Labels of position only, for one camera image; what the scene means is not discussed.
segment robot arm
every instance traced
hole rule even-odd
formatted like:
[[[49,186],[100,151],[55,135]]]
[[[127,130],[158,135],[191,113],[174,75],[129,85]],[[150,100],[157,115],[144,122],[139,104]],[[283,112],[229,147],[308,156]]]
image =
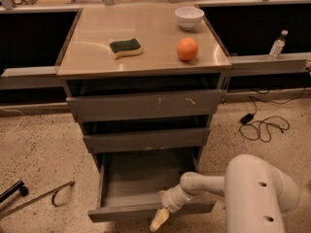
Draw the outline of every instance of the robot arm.
[[[299,203],[296,183],[264,160],[242,154],[233,158],[224,177],[185,173],[180,184],[160,193],[163,208],[151,225],[156,231],[183,205],[211,192],[225,197],[227,233],[285,233],[281,213]]]

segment clear plastic bottle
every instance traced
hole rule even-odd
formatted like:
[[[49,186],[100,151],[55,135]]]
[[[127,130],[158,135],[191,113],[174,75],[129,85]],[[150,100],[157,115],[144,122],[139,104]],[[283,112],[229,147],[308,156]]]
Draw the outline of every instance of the clear plastic bottle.
[[[288,31],[282,30],[281,35],[278,37],[278,39],[275,40],[269,54],[271,59],[276,59],[281,54],[281,51],[283,50],[283,47],[285,45],[285,38],[287,35]]]

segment orange fruit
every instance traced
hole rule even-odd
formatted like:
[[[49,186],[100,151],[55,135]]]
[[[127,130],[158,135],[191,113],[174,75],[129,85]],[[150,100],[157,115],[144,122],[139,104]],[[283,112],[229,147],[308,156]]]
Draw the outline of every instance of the orange fruit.
[[[183,38],[176,46],[178,57],[183,61],[191,61],[198,52],[198,44],[193,38]]]

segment bowl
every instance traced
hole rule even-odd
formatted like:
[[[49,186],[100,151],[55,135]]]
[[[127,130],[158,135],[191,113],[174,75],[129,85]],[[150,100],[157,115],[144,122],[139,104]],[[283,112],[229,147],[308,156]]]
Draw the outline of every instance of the bowl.
[[[178,25],[184,30],[193,30],[201,22],[204,12],[195,7],[181,7],[175,11]]]

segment concrete floor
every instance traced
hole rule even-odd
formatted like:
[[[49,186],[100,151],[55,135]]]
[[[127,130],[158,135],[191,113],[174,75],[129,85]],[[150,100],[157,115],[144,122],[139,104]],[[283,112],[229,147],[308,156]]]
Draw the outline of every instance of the concrete floor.
[[[238,132],[239,119],[254,111],[251,102],[221,104],[213,117],[208,144],[199,163],[204,174],[222,175],[234,156],[259,156],[290,175],[299,185],[298,208],[283,215],[288,233],[311,229],[311,92],[285,105],[257,102],[256,119],[285,118],[291,125],[282,134],[272,129],[269,143],[249,141]],[[60,207],[48,196],[0,220],[2,233],[119,233],[149,232],[149,219],[92,223],[88,210],[96,207],[99,174],[87,153],[82,133],[66,105],[15,106],[18,111],[0,110],[0,193],[22,179],[29,195],[18,193],[0,205],[0,213],[10,210],[46,191],[74,180],[57,195]],[[170,218],[159,233],[225,233],[224,199],[211,196],[217,204],[211,214]]]

